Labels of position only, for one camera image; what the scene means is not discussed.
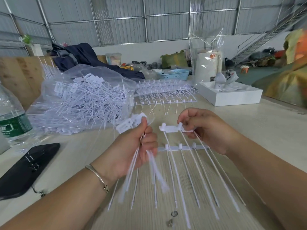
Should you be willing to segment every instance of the corrugated metal wall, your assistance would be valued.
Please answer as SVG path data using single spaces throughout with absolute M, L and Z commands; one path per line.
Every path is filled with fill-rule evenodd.
M 224 35 L 264 32 L 306 0 L 41 0 L 42 8 L 37 0 L 6 1 L 22 32 L 0 0 L 0 55 L 16 56 L 26 54 L 19 34 L 45 47 L 53 36 L 95 47 L 187 39 L 189 31 L 220 27 Z

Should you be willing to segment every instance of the light blue basket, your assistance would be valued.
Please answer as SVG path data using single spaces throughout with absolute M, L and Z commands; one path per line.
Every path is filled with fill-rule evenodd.
M 172 73 L 159 72 L 160 79 L 180 79 L 186 80 L 189 76 L 190 70 L 188 69 L 172 69 Z

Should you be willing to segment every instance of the orange stool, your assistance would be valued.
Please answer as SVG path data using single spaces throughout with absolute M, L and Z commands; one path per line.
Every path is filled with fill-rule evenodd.
M 241 73 L 243 73 L 244 71 L 245 71 L 245 73 L 248 73 L 248 69 L 249 69 L 249 68 L 241 69 Z

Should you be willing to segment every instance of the clear plastic bottle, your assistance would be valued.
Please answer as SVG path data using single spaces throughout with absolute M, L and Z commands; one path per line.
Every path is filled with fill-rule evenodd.
M 0 130 L 11 147 L 29 150 L 40 140 L 19 100 L 0 83 Z

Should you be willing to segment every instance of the hand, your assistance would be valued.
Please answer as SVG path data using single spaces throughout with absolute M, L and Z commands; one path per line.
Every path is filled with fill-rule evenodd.
M 157 135 L 152 132 L 152 127 L 147 126 L 147 120 L 142 118 L 140 125 L 120 134 L 110 147 L 99 156 L 92 166 L 109 181 L 116 181 L 126 175 L 131 164 L 133 155 L 140 145 L 134 169 L 148 161 L 146 150 L 151 150 L 153 155 L 157 154 Z
M 239 137 L 235 129 L 225 123 L 215 113 L 205 109 L 187 108 L 178 117 L 177 123 L 183 123 L 185 130 L 196 127 L 195 132 L 214 151 L 225 155 L 229 147 Z M 194 132 L 186 132 L 190 139 L 196 139 Z

